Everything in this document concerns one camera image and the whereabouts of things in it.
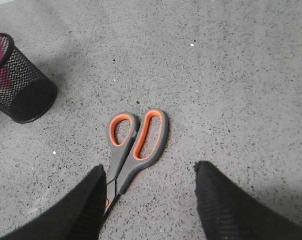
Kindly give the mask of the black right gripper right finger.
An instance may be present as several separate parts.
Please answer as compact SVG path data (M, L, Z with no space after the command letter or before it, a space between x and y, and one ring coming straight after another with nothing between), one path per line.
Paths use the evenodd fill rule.
M302 227L262 205L209 161L197 162L197 211L207 239L302 240Z

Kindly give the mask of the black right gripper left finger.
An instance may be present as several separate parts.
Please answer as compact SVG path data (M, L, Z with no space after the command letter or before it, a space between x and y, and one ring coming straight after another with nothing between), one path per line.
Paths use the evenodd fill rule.
M54 206L2 240L96 240L106 203L106 177L100 164Z

